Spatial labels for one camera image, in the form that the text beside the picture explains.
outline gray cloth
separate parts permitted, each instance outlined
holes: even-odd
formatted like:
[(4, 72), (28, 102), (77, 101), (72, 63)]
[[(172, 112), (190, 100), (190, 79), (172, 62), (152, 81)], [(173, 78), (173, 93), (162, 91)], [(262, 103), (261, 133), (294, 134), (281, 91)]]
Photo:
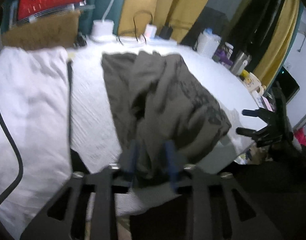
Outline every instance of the gray cloth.
[(165, 140), (190, 163), (205, 157), (231, 124), (183, 58), (141, 51), (103, 55), (104, 81), (123, 150), (140, 143), (137, 172), (152, 180), (165, 169)]

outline white pillow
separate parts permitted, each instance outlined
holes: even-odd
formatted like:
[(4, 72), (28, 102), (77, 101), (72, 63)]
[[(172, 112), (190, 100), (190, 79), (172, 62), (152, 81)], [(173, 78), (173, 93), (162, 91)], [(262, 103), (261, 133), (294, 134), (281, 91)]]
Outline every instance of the white pillow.
[[(19, 239), (71, 174), (68, 55), (64, 48), (0, 53), (0, 111), (23, 159), (23, 179), (0, 206), (0, 220)], [(0, 194), (18, 161), (0, 126)]]

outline pink cloth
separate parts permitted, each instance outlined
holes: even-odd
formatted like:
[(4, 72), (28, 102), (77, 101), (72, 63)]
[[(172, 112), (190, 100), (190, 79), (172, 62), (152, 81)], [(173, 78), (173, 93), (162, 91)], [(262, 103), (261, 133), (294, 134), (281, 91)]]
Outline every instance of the pink cloth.
[(306, 137), (305, 137), (303, 128), (297, 130), (297, 131), (294, 133), (294, 136), (295, 136), (295, 138), (298, 140), (298, 142), (299, 142), (300, 144), (303, 144), (303, 145), (306, 146)]

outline plastic storage container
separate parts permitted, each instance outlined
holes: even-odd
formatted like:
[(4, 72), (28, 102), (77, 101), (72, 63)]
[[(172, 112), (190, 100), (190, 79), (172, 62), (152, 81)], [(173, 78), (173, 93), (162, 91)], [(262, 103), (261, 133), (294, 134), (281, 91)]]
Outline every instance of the plastic storage container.
[(197, 53), (203, 57), (212, 58), (217, 50), (221, 37), (212, 33), (212, 29), (205, 29), (197, 39)]

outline yellow object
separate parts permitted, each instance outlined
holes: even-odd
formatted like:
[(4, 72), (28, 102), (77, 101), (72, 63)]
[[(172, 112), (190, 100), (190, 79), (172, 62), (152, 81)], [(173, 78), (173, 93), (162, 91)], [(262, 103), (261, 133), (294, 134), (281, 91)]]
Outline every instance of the yellow object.
[(68, 52), (68, 57), (73, 60), (75, 58), (75, 52)]
[[(150, 11), (154, 17), (157, 0), (124, 0), (121, 19), (118, 27), (118, 34), (134, 30), (133, 16), (137, 11)], [(151, 20), (151, 16), (147, 14), (139, 14), (135, 18), (137, 32), (142, 34), (145, 31), (146, 24)]]
[(172, 3), (173, 0), (157, 0), (153, 24), (158, 31), (165, 25)]
[(285, 0), (271, 43), (254, 70), (263, 85), (268, 86), (272, 82), (283, 62), (294, 32), (299, 2), (300, 0)]
[(243, 69), (242, 73), (240, 74), (240, 76), (242, 76), (244, 78), (248, 77), (248, 75), (249, 75), (249, 73), (245, 69)]
[[(125, 0), (118, 33), (133, 30), (133, 15), (139, 10), (148, 10), (153, 14), (153, 24), (160, 30), (166, 22), (180, 26), (174, 28), (172, 38), (180, 42), (200, 15), (208, 0)], [(150, 21), (148, 15), (136, 17), (138, 33), (144, 33)]]
[(264, 94), (264, 90), (266, 89), (266, 86), (262, 86), (261, 82), (252, 72), (244, 79), (243, 83), (250, 93), (257, 91), (260, 97)]
[(172, 38), (178, 42), (185, 37), (197, 17), (205, 7), (208, 0), (173, 0), (168, 14), (171, 25), (179, 25), (183, 28), (174, 28)]

